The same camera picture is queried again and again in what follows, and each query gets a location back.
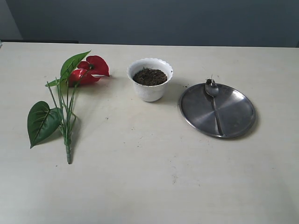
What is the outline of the stainless steel spork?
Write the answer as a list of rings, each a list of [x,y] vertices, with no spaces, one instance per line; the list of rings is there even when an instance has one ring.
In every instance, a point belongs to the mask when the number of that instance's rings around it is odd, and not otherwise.
[[[213,101],[213,109],[214,109],[214,113],[215,113],[215,118],[216,118],[216,123],[217,123],[217,128],[218,128],[219,135],[224,136],[225,134],[224,134],[224,131],[223,131],[223,128],[222,128],[221,119],[220,119],[220,115],[219,115],[219,110],[218,110],[218,107],[217,107],[217,104],[216,104],[216,97],[219,94],[219,88],[218,88],[215,80],[212,79],[212,77],[208,78],[206,80],[205,92],[206,92],[207,95],[209,95],[212,98],[212,101]]]

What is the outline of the artificial red anthurium plant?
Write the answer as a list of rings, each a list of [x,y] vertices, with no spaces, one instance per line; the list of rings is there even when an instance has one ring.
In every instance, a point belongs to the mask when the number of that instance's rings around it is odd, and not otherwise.
[[[75,93],[78,87],[109,77],[109,66],[100,56],[91,56],[89,52],[76,54],[67,59],[60,70],[60,77],[48,82],[48,90],[57,88],[58,97],[53,97],[54,107],[45,101],[35,103],[27,117],[27,131],[30,146],[34,147],[50,137],[56,130],[64,139],[66,159],[72,164],[71,137],[77,120],[73,112]]]

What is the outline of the dark brown potting soil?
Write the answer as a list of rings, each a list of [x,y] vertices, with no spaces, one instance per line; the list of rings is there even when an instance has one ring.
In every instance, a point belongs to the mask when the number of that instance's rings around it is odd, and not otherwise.
[[[161,70],[143,68],[133,76],[133,80],[141,85],[156,86],[167,81],[167,75]]]

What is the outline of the white plastic flower pot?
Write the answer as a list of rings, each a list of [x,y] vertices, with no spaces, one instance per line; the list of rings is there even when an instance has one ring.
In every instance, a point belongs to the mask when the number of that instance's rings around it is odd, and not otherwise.
[[[162,71],[167,80],[154,86],[147,86],[137,83],[133,80],[134,75],[142,69],[156,69]],[[133,88],[138,97],[145,102],[155,102],[163,97],[166,92],[167,84],[170,82],[173,76],[173,68],[166,62],[158,58],[142,58],[134,61],[127,69],[127,75],[132,81]]]

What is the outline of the round stainless steel plate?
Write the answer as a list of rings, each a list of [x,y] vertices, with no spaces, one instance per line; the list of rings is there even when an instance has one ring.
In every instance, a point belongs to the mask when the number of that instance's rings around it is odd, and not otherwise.
[[[219,93],[212,97],[207,94],[206,86],[206,83],[196,84],[181,95],[178,105],[185,120],[213,137],[235,138],[246,134],[256,120],[251,101],[224,84],[217,84]]]

